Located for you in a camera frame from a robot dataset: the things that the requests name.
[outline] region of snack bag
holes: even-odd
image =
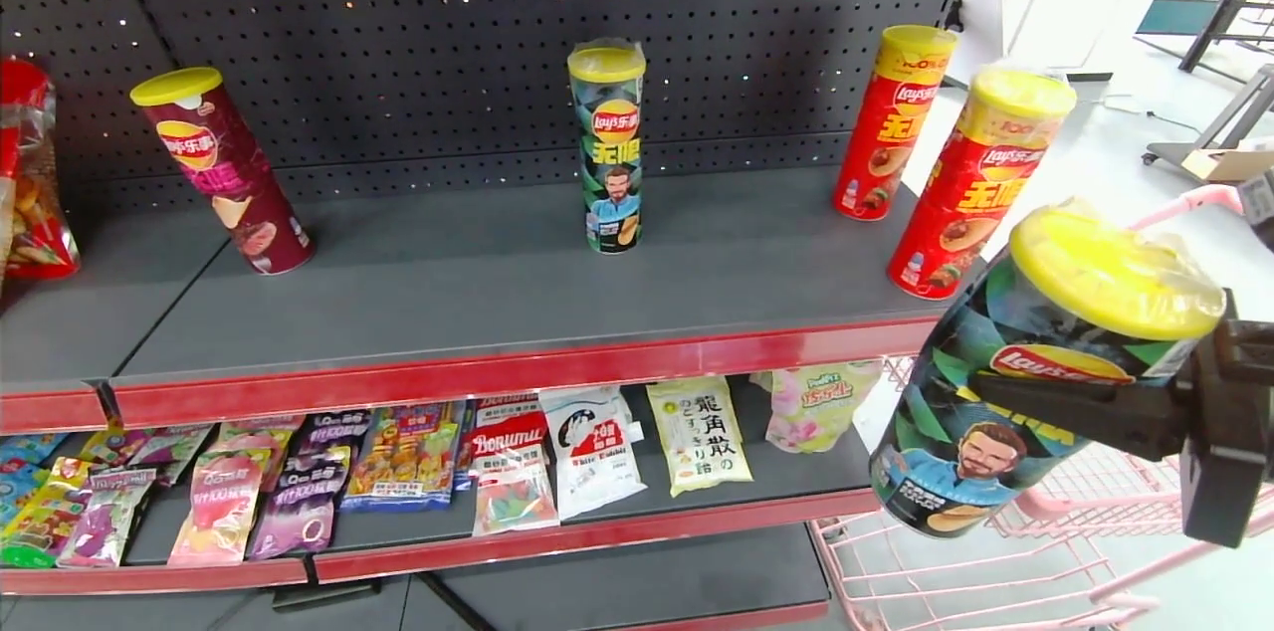
[[[217,566],[243,561],[256,497],[273,449],[210,449],[195,460],[190,514],[168,555],[169,566]]]
[[[62,552],[75,523],[84,514],[89,463],[57,458],[39,491],[0,535],[0,558],[23,569],[48,569]]]
[[[656,382],[646,388],[646,395],[655,412],[673,496],[720,482],[752,482],[724,377]]]
[[[124,430],[111,421],[106,430],[94,432],[84,442],[79,458],[93,464],[94,470],[124,467],[152,436],[153,430]]]
[[[242,436],[257,437],[256,442],[252,445],[240,445],[238,449],[250,449],[252,446],[260,446],[261,435],[268,435],[273,440],[271,449],[274,449],[274,455],[270,458],[270,464],[265,470],[265,478],[261,479],[261,491],[273,492],[274,484],[279,479],[279,474],[283,473],[283,463],[287,460],[288,455],[288,441],[292,440],[292,435],[304,423],[304,414],[287,414],[278,417],[261,417],[257,419],[243,419],[240,422],[225,422],[222,424],[222,431],[217,436],[217,442],[213,445],[220,445],[228,440]]]
[[[186,472],[211,431],[211,424],[161,427],[132,454],[127,465],[154,467],[155,484],[172,487],[181,479],[181,473]]]
[[[331,542],[334,500],[349,478],[349,447],[288,458],[265,504],[248,558],[274,558],[293,549],[321,552]]]
[[[88,488],[93,496],[57,556],[57,566],[120,566],[135,512],[154,481],[154,469],[117,469],[89,477]]]
[[[20,459],[32,464],[39,464],[48,459],[48,455],[54,454],[54,450],[65,439],[65,433],[56,432],[5,437],[0,440],[0,459]]]
[[[378,409],[375,436],[340,507],[382,511],[451,504],[459,430],[451,403]]]
[[[371,426],[372,413],[366,409],[310,414],[301,432],[297,455],[318,454],[331,447],[349,447],[350,456],[358,456],[363,437]]]
[[[6,268],[18,278],[65,278],[79,269],[79,250],[57,200],[54,108],[54,85],[41,69],[4,60],[0,125],[18,131]]]
[[[48,478],[48,470],[33,461],[9,459],[0,463],[0,530],[27,506]]]
[[[832,449],[883,368],[874,358],[752,374],[752,381],[772,395],[766,441],[789,453]]]
[[[543,414],[519,414],[474,432],[479,470],[474,537],[561,524],[544,463],[543,419]]]
[[[628,442],[619,385],[540,393],[557,458],[558,514],[578,514],[646,490]]]

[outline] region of japanese candy bag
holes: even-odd
[[[27,506],[48,478],[48,470],[33,461],[9,459],[0,463],[0,530]]]
[[[563,520],[646,490],[628,441],[623,399],[619,385],[540,393]]]
[[[45,483],[0,535],[0,558],[11,566],[48,569],[84,514],[89,463],[57,458]]]
[[[154,467],[155,484],[172,487],[181,479],[181,473],[186,472],[211,431],[211,424],[161,427],[132,454],[127,465]]]
[[[168,566],[224,566],[243,561],[256,497],[274,450],[209,449],[195,460],[190,514]]]
[[[474,537],[557,526],[557,507],[544,459],[544,414],[506,418],[474,432],[478,504]]]
[[[248,558],[327,548],[336,518],[334,500],[349,478],[349,447],[288,458],[274,493],[265,502]]]
[[[766,440],[789,453],[824,453],[854,422],[854,410],[880,380],[880,358],[753,374],[769,394]]]
[[[646,386],[646,395],[655,412],[673,496],[720,482],[752,482],[724,377],[656,382]]]
[[[57,200],[54,85],[28,61],[6,59],[0,66],[0,126],[18,135],[8,274],[65,278],[79,269],[79,250]]]
[[[117,469],[89,477],[88,487],[93,496],[57,556],[57,566],[120,566],[136,511],[154,481],[154,469]]]

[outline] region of purple candy bag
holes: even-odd
[[[248,558],[327,548],[336,516],[334,500],[349,478],[350,455],[348,446],[340,446],[288,458],[266,501]]]

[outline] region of lower shelf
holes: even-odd
[[[678,571],[674,577],[669,570]],[[438,576],[499,630],[739,631],[822,618],[831,593],[804,524],[485,563]],[[273,616],[269,597],[24,598],[5,631],[464,631],[424,584],[387,579],[376,597]]]

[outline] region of gummy candy package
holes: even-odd
[[[66,439],[65,433],[18,435],[0,440],[0,459],[22,459],[39,464],[54,454],[57,445]]]
[[[256,497],[273,455],[273,449],[209,449],[199,455],[190,486],[190,514],[168,555],[169,566],[243,561]]]
[[[154,467],[155,484],[172,487],[181,479],[182,472],[199,454],[200,446],[213,431],[211,424],[182,424],[159,427],[138,451],[132,453],[129,467]]]
[[[94,470],[124,467],[153,435],[153,430],[124,430],[112,421],[84,442],[79,459],[90,463]]]
[[[628,441],[628,412],[618,385],[540,393],[557,456],[563,520],[646,490]]]
[[[459,423],[451,403],[376,410],[341,510],[420,511],[451,504]]]
[[[288,458],[279,484],[265,504],[248,558],[327,548],[336,518],[334,500],[349,477],[349,447]]]
[[[766,440],[787,453],[832,449],[883,368],[883,361],[874,358],[752,374],[752,381],[771,394]]]
[[[352,455],[357,458],[371,426],[372,413],[366,409],[310,414],[301,431],[297,455],[318,454],[331,447],[349,447]]]
[[[238,422],[224,422],[222,423],[222,431],[217,436],[217,441],[213,446],[225,445],[231,440],[237,437],[254,437],[251,442],[238,442],[237,449],[254,449],[265,446],[260,444],[260,437],[268,435],[273,444],[269,445],[274,450],[274,455],[270,458],[270,464],[265,469],[265,477],[261,479],[261,491],[273,492],[274,484],[279,479],[279,474],[283,473],[283,463],[287,460],[288,455],[288,442],[292,440],[292,435],[296,433],[301,424],[306,421],[304,414],[287,414],[278,417],[261,417],[257,419],[242,419]]]
[[[655,412],[673,496],[720,482],[752,482],[724,377],[656,382],[646,386],[646,395]]]
[[[57,458],[45,483],[0,535],[0,558],[23,569],[48,569],[57,561],[84,514],[89,463]]]
[[[522,414],[474,432],[474,537],[561,524],[544,459],[543,416]]]
[[[57,566],[113,567],[124,561],[136,511],[155,481],[155,469],[117,469],[89,477],[93,496],[75,523]]]
[[[48,478],[48,470],[33,461],[9,459],[0,463],[0,530],[27,506]]]

